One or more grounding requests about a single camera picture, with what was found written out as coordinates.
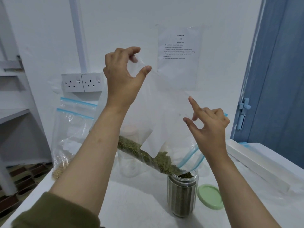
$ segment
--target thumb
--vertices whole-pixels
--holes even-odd
[[[143,81],[145,80],[148,73],[151,71],[151,66],[145,66],[142,68],[139,73],[136,75],[135,80],[140,84],[140,86],[143,84]]]
[[[196,138],[200,133],[199,128],[194,124],[194,122],[189,118],[183,118],[183,121],[187,124],[190,132],[192,133],[193,137]]]

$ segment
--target clear plastic jar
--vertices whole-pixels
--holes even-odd
[[[125,138],[128,138],[134,142],[139,143],[138,138],[138,129],[136,126],[124,126],[120,134]],[[117,151],[118,153],[118,163],[119,170],[122,176],[125,177],[135,177],[141,172],[141,162],[131,155],[122,152],[121,150]]]
[[[172,213],[180,218],[187,217],[195,207],[199,175],[197,170],[190,173],[192,178],[181,178],[173,174],[167,180],[167,203]]]

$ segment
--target green lid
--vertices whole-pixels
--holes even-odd
[[[214,185],[201,185],[197,189],[197,196],[210,209],[220,210],[224,207],[219,189]]]

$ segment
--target hand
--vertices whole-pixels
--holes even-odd
[[[225,129],[230,120],[224,116],[223,110],[201,108],[192,97],[189,97],[189,102],[194,110],[192,120],[195,121],[199,118],[204,123],[204,127],[198,129],[191,119],[183,118],[183,120],[207,161],[216,162],[218,159],[228,157]]]
[[[136,77],[132,77],[127,70],[129,59],[136,63],[135,53],[140,47],[132,46],[127,49],[117,48],[115,52],[105,55],[103,72],[108,79],[107,107],[114,107],[119,111],[127,112],[134,102],[151,66],[142,68]]]

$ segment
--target instruction list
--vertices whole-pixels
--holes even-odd
[[[202,45],[202,27],[158,31],[158,72],[173,87],[194,90]]]

